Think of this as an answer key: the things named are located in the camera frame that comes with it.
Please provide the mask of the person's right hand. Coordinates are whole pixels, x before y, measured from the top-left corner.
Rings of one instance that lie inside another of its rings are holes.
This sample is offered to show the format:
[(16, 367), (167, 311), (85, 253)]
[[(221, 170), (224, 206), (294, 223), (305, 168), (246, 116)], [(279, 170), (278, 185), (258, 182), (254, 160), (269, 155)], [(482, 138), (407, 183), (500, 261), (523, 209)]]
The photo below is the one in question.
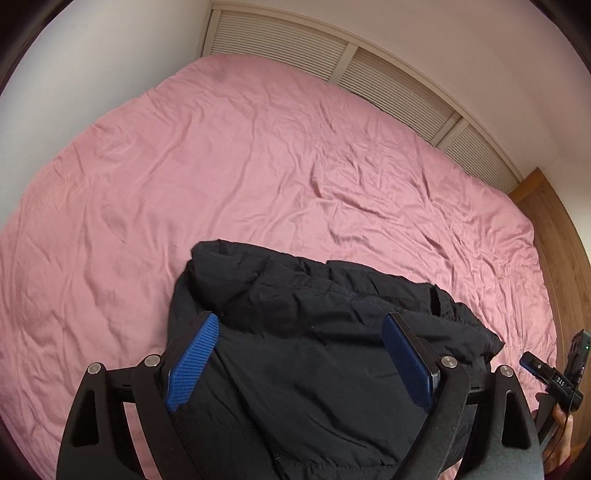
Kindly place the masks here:
[(544, 474), (546, 479), (560, 478), (570, 466), (573, 417), (567, 415), (559, 405), (553, 409), (553, 418), (558, 431), (549, 441), (543, 453)]

